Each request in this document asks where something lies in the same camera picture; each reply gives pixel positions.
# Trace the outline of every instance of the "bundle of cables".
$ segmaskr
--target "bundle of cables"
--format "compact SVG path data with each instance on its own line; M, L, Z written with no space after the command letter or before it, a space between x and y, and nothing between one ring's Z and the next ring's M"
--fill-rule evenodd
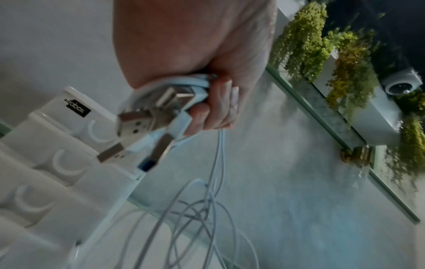
M238 235L242 236L242 238L250 246L250 248L253 252L253 255L254 255L254 259L255 259L255 268L259 269L258 257L257 257L257 254L255 252L255 249L254 249L252 243L250 242L250 240L247 238L247 236L241 230L236 228L234 221L232 219L232 216L230 215L227 208L223 204L221 204L220 202L218 202L216 200L220 190L222 189L223 183L224 183L225 178L226 178L226 160L225 160L226 154L225 154L225 149L224 149L224 141L225 141L225 131L219 130L216 154L215 154L213 168L211 170L208 182L205 182L201 179L195 179L195 180L189 181L188 183L186 183L183 186L183 188L181 188L181 190L176 194L176 196L173 198L173 200L171 201L171 203L169 203L168 206L163 207L161 209L152 209L152 208L143 209L143 211L145 211L145 213L143 213L140 216L140 218L136 221L136 223L132 227L130 233L128 234L126 241L124 243L124 246L122 248L119 260L118 260L118 262L115 266L115 269L122 269L130 240L132 239L135 231L137 230L138 225L140 224L140 222L143 220L143 218L146 216L147 213L159 215L159 219L156 222L151 233L149 234L149 236L148 236L148 238L147 238L147 240L146 240L146 242L145 242L145 244L144 244L144 246L143 246L143 248L142 248L135 264L134 264L134 266L133 266L133 269L141 268L141 266L143 264L143 260L145 259L146 254L147 254L156 234L158 233L159 228L164 223L165 219L167 217L170 217L170 216L174 216L175 218L177 218L177 220L174 222L174 226L171 228L171 240L170 240L170 245L169 245L167 255L166 255L164 269L173 269L173 268L176 268L176 267L178 269L182 269L182 260L183 259L187 260L188 254L191 252L191 250L195 246L195 242L199 239L201 233L203 233L203 232L205 232L207 234L208 239L209 239L209 244L208 244L208 250L207 250L207 253L206 253L206 256L205 256L205 260L204 260L203 265L201 267L202 269L207 269L209 267L209 264L211 262L213 254L216 255L216 257L217 257L217 259L218 259L218 261L219 261L219 263L220 263L220 265L223 269L232 269L234 267L234 263L235 263L235 260L237 258L238 251L239 251ZM215 172L216 172L217 163L219 161L220 155L221 155L222 171L221 171L220 180L217 182L217 179L216 179L216 177L214 177L214 175L215 175ZM187 202L183 201L182 195L196 185L200 185L200 186L205 187L204 198L200 199L198 201L195 201L193 203L187 203ZM183 209L180 210L180 211L174 210L174 207L177 204L180 205L180 206L183 206ZM229 218L230 224L231 224L234 244L233 244L233 256L232 256L232 259L230 260L229 266L226 266L226 264L225 264L225 262L222 258L222 255L221 255L221 253L218 250L217 245L216 245L216 231L217 231L217 227L219 226L219 224L217 223L217 217L216 217L217 216L217 208L221 208L225 211L226 215ZM131 215L135 212L140 212L140 211L142 211L142 210L130 211L130 212L126 213L125 215L121 216L118 220L116 220L115 223L113 225L111 225L109 227L109 229L99 239L99 241L96 243L94 248L96 248L96 246L101 243L103 238L105 238L105 236L111 231L111 229L114 226L116 226L119 222L121 222L127 216L129 216L129 215ZM192 237L190 243L186 246L186 248L181 253L179 253L178 249L177 249L177 240L178 240L179 236L182 235L182 233L185 231L185 229L187 229L187 227L192 222L199 222L200 228L196 231L195 235Z

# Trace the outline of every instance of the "human hand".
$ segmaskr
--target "human hand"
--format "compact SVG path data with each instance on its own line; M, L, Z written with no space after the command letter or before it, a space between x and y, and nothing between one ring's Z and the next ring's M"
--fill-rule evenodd
M266 67L275 0L115 0L114 46L137 89L169 75L217 74L186 134L232 128Z

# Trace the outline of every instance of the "black label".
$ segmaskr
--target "black label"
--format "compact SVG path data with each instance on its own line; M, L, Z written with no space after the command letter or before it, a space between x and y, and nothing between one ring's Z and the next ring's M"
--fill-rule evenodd
M65 99L65 102L68 103L66 105L67 108L74 111L75 113L77 113L83 118L87 116L91 111L90 109L88 109L86 106L84 106L83 104L81 104L79 101L75 99L74 100Z

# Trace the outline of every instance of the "foliage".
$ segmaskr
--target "foliage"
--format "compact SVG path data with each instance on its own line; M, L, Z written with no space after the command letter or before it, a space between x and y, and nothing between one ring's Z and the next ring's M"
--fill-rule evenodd
M350 122L355 109L365 108L379 85L371 63L373 31L353 33L345 30L339 45L334 78L328 82L332 87L326 101L341 111Z
M420 117L405 116L400 128L400 145L387 148L387 164L393 172L393 181L401 182L403 175L413 177L425 168L425 134Z
M334 39L322 38L327 17L326 4L312 2L302 7L273 43L269 63L277 66L285 62L285 69L294 79L317 78L333 49Z
M425 116L425 93L420 88L410 94L396 97L394 101L406 115L415 113L420 117Z

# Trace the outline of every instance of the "white camera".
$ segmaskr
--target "white camera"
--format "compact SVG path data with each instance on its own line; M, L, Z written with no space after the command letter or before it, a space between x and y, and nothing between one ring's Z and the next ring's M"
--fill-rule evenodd
M413 69L406 69L392 74L381 82L389 95L409 94L422 85L421 77Z

